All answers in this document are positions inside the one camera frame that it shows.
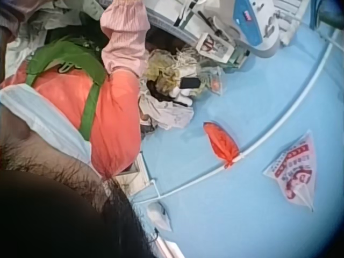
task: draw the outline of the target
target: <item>green apron strap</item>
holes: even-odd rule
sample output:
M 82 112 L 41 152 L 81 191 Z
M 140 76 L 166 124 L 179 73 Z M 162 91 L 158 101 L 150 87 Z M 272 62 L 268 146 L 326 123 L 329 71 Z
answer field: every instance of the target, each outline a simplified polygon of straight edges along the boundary
M 105 69 L 87 49 L 69 41 L 57 41 L 36 50 L 26 68 L 26 84 L 33 86 L 41 73 L 49 66 L 54 66 L 54 61 L 69 62 L 81 67 L 93 80 L 79 128 L 84 140 L 89 141 L 99 92 L 106 78 Z

